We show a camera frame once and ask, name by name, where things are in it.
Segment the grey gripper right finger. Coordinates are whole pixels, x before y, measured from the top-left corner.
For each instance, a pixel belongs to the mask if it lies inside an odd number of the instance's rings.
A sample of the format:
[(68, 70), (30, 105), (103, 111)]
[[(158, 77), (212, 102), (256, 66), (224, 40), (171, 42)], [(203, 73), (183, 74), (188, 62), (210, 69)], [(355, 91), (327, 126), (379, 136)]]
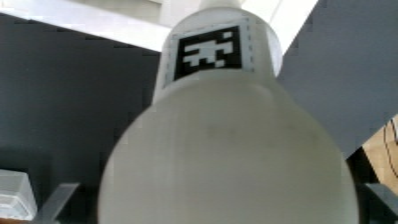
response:
[(370, 224), (398, 224), (398, 195), (384, 184), (368, 183), (371, 193)]

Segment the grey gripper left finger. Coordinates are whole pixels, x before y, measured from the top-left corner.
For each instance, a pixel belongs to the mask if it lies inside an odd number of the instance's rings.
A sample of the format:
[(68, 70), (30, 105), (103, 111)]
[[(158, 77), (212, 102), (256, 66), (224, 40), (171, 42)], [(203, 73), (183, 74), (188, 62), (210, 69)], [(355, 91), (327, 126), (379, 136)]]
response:
[(78, 189), (78, 183), (61, 183), (39, 209), (32, 224), (61, 224), (57, 217)]

